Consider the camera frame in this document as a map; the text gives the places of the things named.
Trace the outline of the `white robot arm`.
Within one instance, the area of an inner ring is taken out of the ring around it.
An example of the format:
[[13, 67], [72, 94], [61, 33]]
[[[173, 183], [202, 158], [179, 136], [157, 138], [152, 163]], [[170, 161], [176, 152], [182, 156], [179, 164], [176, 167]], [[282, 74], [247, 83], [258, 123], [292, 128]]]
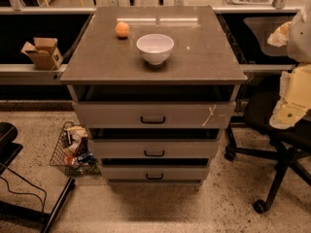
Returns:
[[280, 78], [280, 99], [269, 124], [288, 129], [311, 110], [311, 1], [291, 21], [281, 24], [268, 38], [274, 47], [286, 47], [287, 56], [298, 65]]

